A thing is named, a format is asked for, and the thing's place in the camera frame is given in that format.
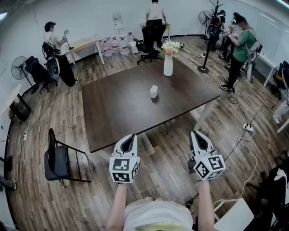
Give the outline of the white chair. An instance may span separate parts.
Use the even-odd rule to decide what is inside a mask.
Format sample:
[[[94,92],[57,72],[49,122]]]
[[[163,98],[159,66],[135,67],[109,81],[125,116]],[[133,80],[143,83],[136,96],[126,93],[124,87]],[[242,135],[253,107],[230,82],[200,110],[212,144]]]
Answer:
[[[216,214],[226,203],[233,203],[233,206],[219,218]],[[253,221],[254,214],[243,198],[223,200],[214,208],[216,223],[215,231],[245,231],[247,226]]]

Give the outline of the black coat stand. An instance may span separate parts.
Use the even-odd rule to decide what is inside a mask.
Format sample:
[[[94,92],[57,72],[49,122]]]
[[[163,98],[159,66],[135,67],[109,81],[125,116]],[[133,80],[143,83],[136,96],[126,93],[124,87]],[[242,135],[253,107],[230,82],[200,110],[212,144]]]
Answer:
[[[208,34],[209,38],[206,37],[206,35],[204,35],[202,38],[207,40],[207,52],[206,52],[206,55],[205,55],[205,60],[204,60],[204,63],[202,66],[198,66],[197,69],[202,72],[202,73],[209,73],[209,69],[206,68],[206,63],[207,63],[207,59],[208,59],[208,56],[209,56],[209,52],[210,52],[210,49],[211,49],[211,46],[213,44],[213,41],[214,41],[214,37],[215,37],[215,34],[217,32],[217,26],[218,26],[218,23],[217,22],[217,17],[218,17],[218,9],[221,5],[219,5],[219,0],[217,0],[217,3],[214,4],[212,1],[210,1],[213,5],[214,5],[214,10],[212,9],[212,13],[209,13],[209,14],[205,14],[204,11],[202,11],[200,14],[203,14],[205,16],[205,21],[203,23],[206,23],[206,33]]]

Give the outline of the black standing fan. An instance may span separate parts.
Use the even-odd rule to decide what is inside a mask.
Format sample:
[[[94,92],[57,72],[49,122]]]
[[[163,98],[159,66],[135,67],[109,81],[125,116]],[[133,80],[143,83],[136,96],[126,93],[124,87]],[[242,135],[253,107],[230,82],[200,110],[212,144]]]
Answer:
[[[198,19],[199,22],[205,27],[205,32],[201,36],[201,39],[208,41],[211,33],[216,32],[216,26],[213,22],[214,13],[207,10],[201,11],[198,16]]]
[[[11,65],[11,74],[16,80],[27,79],[31,87],[33,86],[28,79],[28,71],[26,70],[27,58],[20,56],[16,58]]]

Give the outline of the person's right forearm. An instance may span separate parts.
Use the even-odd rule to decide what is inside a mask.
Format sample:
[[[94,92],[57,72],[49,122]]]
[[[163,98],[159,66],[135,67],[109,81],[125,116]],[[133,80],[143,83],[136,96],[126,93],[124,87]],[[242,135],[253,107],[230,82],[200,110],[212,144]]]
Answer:
[[[215,231],[214,207],[210,193],[209,181],[197,182],[199,193],[198,231]]]

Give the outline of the black desk lamp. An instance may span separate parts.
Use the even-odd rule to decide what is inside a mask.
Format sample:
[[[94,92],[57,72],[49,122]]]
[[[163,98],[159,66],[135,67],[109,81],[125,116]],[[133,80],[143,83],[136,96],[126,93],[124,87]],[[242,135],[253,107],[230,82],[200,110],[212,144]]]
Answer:
[[[70,44],[69,44],[69,42],[68,42],[68,40],[67,40],[67,35],[68,35],[68,34],[69,34],[69,30],[66,29],[66,30],[64,31],[64,36],[63,36],[63,38],[66,40],[66,43],[67,43],[67,45],[68,45],[68,49],[69,49],[69,50],[72,50],[72,49],[74,49],[74,47],[71,47]]]

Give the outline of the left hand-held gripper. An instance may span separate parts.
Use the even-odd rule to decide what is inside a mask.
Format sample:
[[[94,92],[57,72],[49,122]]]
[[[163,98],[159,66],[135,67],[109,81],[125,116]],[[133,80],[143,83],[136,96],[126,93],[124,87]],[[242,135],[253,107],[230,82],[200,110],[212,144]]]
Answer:
[[[139,171],[137,135],[130,134],[119,140],[110,157],[109,171],[113,182],[132,183]]]

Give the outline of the flower bouquet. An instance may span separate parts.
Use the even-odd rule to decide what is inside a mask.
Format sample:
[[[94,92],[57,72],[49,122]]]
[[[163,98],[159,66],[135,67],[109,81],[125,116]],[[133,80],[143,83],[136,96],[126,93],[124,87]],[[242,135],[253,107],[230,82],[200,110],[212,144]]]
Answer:
[[[154,48],[157,52],[170,57],[178,57],[179,50],[184,47],[183,43],[166,40],[161,47]]]

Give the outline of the person's left forearm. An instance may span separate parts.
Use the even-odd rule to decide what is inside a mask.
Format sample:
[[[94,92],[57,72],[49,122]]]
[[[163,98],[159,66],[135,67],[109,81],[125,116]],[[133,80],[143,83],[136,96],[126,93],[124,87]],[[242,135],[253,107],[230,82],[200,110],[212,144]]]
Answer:
[[[107,219],[106,231],[123,231],[125,224],[127,184],[117,187],[113,205]]]

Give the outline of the yellow-green table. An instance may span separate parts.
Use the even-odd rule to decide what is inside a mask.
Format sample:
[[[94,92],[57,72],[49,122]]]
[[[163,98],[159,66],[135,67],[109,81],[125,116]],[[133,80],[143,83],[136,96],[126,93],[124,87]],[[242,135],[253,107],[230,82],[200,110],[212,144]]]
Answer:
[[[163,23],[163,25],[166,25],[166,29],[164,32],[164,35],[162,36],[163,39],[168,39],[169,41],[171,40],[171,34],[170,34],[170,26],[171,24]],[[140,23],[140,26],[143,28],[146,26],[146,23]]]

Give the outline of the white-frame office chair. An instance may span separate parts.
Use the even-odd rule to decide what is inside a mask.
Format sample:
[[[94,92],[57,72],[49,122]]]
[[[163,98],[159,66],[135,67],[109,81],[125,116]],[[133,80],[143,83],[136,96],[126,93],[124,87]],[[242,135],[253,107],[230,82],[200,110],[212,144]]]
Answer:
[[[47,60],[47,70],[53,79],[58,79],[60,76],[60,66],[56,57],[51,57]]]

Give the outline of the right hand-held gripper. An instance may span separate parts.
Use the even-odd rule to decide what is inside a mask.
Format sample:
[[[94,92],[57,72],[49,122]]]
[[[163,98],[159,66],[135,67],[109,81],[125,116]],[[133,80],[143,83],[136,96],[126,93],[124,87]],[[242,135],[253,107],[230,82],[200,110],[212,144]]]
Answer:
[[[214,150],[211,140],[203,133],[191,132],[190,147],[194,157],[188,161],[188,169],[190,174],[196,174],[198,180],[215,179],[226,170],[223,156]]]

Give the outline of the white vase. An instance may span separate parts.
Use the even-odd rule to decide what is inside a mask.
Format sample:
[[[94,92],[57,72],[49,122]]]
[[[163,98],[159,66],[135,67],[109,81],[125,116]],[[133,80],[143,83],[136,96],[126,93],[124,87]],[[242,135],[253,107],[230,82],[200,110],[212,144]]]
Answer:
[[[163,74],[165,76],[172,76],[173,74],[173,59],[167,54],[165,54]]]

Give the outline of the light wooden desk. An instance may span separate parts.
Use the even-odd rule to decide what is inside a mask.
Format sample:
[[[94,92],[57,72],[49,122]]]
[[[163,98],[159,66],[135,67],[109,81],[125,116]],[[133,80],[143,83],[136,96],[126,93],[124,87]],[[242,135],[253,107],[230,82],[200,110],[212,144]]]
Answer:
[[[95,37],[76,41],[72,43],[72,47],[74,47],[72,50],[68,50],[66,52],[66,57],[70,64],[75,64],[77,61],[82,60],[90,55],[99,55],[101,63],[104,65],[104,59],[99,40]]]

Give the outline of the white water dispenser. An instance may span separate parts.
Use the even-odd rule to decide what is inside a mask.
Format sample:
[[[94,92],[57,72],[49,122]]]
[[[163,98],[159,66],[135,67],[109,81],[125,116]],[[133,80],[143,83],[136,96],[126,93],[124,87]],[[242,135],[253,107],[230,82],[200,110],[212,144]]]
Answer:
[[[126,37],[126,28],[123,23],[122,14],[119,10],[112,13],[112,21],[115,29],[115,37]]]

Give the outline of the round white table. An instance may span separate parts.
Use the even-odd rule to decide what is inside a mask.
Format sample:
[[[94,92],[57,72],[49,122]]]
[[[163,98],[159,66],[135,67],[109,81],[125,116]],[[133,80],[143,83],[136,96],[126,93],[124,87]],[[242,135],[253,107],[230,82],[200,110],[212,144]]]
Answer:
[[[19,92],[22,88],[22,84],[18,84],[16,87],[14,87],[9,96],[7,96],[0,106],[0,114],[4,114],[8,108],[17,116],[17,118],[20,120],[21,123],[24,123],[27,121],[27,119],[30,116],[31,108],[30,106],[23,100],[23,97],[20,96]],[[20,102],[26,107],[26,110],[24,112],[21,112],[16,105],[13,104],[14,100],[18,97]]]

